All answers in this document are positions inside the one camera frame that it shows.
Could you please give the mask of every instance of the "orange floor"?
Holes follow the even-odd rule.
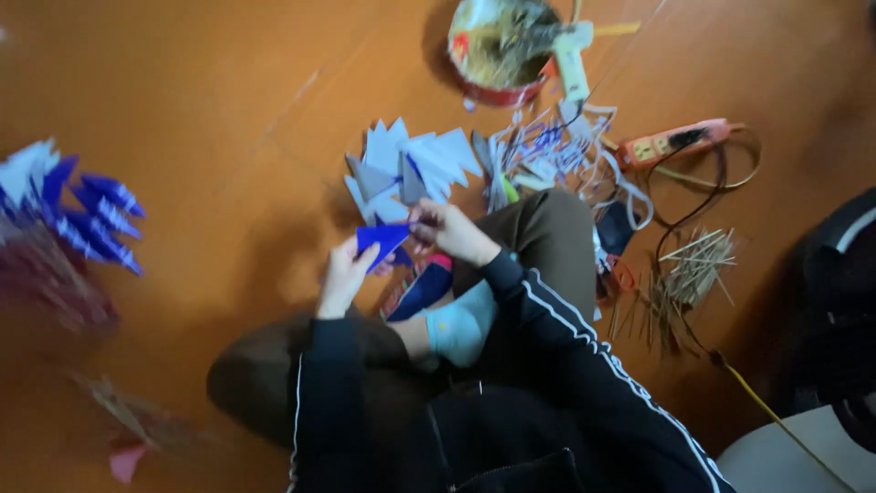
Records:
[[[556,3],[569,11],[571,2]],[[327,250],[358,223],[343,153],[360,148],[373,121],[402,116],[411,133],[494,132],[510,122],[509,111],[467,113],[437,60],[453,8],[437,0],[0,5],[0,150],[53,135],[84,168],[126,182],[149,213],[134,246],[145,277],[98,268],[124,317],[114,339],[89,343],[25,308],[4,309],[1,490],[285,488],[286,454],[214,410],[204,376],[239,334],[316,294]],[[781,258],[823,215],[876,183],[864,6],[588,0],[583,17],[647,19],[638,37],[598,39],[587,53],[591,101],[619,107],[612,137],[727,117],[763,139],[759,176],[703,219],[748,240],[727,276],[736,308],[712,296],[696,319],[703,342],[762,388],[776,349],[775,300],[787,287]],[[746,174],[741,156],[731,164],[733,176]],[[454,199],[474,204],[479,193],[457,189]],[[667,216],[698,198],[655,184]],[[657,226],[637,234],[630,262],[659,234]],[[359,306],[373,307],[384,286],[367,281]],[[661,359],[625,336],[615,347],[712,453],[764,423],[705,362]],[[107,470],[106,422],[60,378],[65,366],[105,373],[224,445],[185,463],[147,458],[124,487]]]

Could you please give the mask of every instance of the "brown pants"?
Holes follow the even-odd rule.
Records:
[[[477,225],[499,244],[517,252],[524,267],[539,269],[541,279],[592,322],[596,274],[593,217],[586,204],[553,189],[482,218]],[[473,268],[455,263],[453,291],[457,297],[479,280]],[[289,370],[308,345],[310,318],[309,312],[299,313],[242,337],[219,356],[207,378],[208,394],[216,406],[284,447],[291,447],[293,437]],[[371,432],[379,442],[391,442],[429,400],[448,388],[449,381],[479,379],[526,385],[526,366],[520,364],[527,360],[525,348],[515,347],[506,337],[501,316],[474,367],[447,368],[445,362],[432,375],[411,367],[405,347],[392,329],[366,318],[360,318],[357,325],[367,367],[365,409]]]

